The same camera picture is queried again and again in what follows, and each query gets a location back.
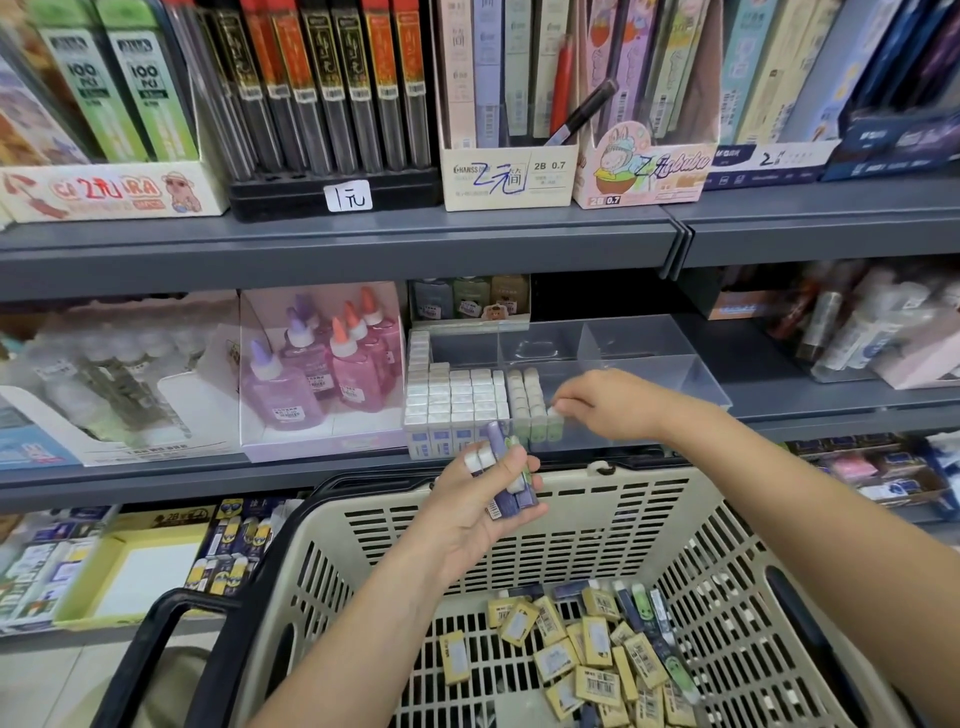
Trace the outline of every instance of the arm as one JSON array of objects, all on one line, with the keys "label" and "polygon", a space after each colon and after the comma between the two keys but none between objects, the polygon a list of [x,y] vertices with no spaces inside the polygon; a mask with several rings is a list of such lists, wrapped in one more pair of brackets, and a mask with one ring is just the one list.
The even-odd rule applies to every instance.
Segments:
[{"label": "arm", "polygon": [[555,404],[611,439],[653,439],[703,471],[888,680],[956,722],[960,555],[720,408],[617,370],[565,383]]},{"label": "arm", "polygon": [[[251,728],[382,728],[390,721],[446,588],[497,539],[546,512],[546,504],[491,521],[493,496],[528,465],[523,448],[477,478],[463,454],[437,478],[406,533],[376,565],[347,609],[251,721]],[[539,476],[534,487],[542,487]]]}]

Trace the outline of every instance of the black pen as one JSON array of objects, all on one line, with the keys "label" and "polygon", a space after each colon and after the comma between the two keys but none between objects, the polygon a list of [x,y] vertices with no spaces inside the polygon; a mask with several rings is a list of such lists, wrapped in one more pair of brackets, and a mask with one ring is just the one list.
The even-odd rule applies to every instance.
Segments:
[{"label": "black pen", "polygon": [[593,90],[587,99],[579,107],[573,110],[573,113],[567,117],[563,125],[557,129],[553,136],[546,140],[544,147],[559,147],[580,131],[580,127],[586,124],[591,116],[599,111],[607,100],[616,93],[619,88],[615,79],[604,79],[601,84]]}]

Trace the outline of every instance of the shopping basket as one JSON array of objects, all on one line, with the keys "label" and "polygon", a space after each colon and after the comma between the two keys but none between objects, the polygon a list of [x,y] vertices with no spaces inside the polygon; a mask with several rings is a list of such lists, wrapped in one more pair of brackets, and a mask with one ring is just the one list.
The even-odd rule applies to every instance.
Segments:
[{"label": "shopping basket", "polygon": [[[429,495],[438,469],[340,475],[277,535],[227,620],[190,707],[188,728],[243,726],[363,584]],[[555,726],[532,660],[486,624],[498,590],[621,578],[668,599],[703,701],[701,726],[912,725],[868,661],[791,585],[777,558],[697,469],[596,462],[543,475],[549,513],[497,543],[446,592],[392,724],[400,728]],[[209,608],[209,597],[203,600]],[[124,657],[94,728],[129,725],[190,593],[158,602]],[[576,600],[561,601],[565,619]],[[462,629],[472,679],[446,687],[438,637]]]}]

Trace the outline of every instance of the price label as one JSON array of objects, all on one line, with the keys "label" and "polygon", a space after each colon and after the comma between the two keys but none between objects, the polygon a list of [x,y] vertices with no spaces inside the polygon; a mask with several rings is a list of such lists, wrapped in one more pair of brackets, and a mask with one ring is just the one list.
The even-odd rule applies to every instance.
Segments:
[{"label": "price label", "polygon": [[354,212],[373,209],[373,196],[370,183],[366,180],[353,180],[340,184],[328,184],[324,187],[326,208],[330,212]]}]

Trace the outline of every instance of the hand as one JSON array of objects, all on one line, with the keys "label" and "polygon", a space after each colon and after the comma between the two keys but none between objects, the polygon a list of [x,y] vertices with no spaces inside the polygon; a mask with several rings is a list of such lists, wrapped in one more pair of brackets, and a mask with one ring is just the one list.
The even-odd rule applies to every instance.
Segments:
[{"label": "hand", "polygon": [[593,369],[564,382],[553,406],[609,440],[666,442],[667,415],[691,401],[619,369]]},{"label": "hand", "polygon": [[[479,447],[477,444],[469,449]],[[540,460],[514,446],[496,465],[473,477],[464,463],[466,452],[461,452],[437,478],[433,492],[398,544],[439,557],[439,586],[443,591],[475,566],[498,539],[547,511],[546,503],[540,503],[524,508],[510,519],[491,519],[487,504],[516,480],[524,465],[532,473],[540,467]],[[535,490],[543,487],[539,475],[534,475],[533,480]]]}]

